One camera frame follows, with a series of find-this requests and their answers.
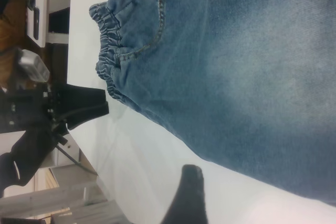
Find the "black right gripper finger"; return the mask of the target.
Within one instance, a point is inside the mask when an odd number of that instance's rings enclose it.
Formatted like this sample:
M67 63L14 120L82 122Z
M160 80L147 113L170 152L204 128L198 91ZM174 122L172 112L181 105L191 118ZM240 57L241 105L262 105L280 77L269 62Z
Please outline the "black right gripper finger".
M161 223L206 224L204 177L200 167L184 165L174 199Z

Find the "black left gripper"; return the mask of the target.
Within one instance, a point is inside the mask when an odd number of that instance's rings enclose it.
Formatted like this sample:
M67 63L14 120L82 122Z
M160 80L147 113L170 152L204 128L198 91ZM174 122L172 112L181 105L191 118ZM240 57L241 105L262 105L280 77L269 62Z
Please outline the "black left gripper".
M55 112L66 121L57 122ZM109 113L106 92L102 89L56 85L56 107L48 84L34 89L1 89L1 133L51 129L67 133L88 121Z

